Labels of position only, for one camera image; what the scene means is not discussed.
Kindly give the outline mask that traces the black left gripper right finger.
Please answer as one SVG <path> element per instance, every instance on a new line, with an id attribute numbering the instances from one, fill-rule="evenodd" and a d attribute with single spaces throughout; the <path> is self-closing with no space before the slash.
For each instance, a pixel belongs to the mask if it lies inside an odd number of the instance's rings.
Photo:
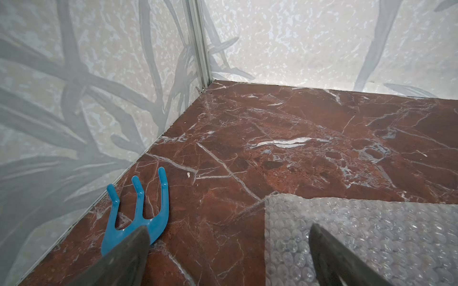
<path id="1" fill-rule="evenodd" d="M 312 224 L 308 241 L 316 278 L 321 286 L 391 284 L 319 224 Z"/>

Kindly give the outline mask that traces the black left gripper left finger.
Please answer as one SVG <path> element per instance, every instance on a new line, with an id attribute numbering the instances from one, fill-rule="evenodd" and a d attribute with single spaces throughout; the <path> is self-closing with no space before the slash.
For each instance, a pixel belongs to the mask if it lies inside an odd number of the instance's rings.
<path id="1" fill-rule="evenodd" d="M 139 286 L 146 268 L 150 238 L 139 227 L 96 264 L 76 277 L 70 286 Z"/>

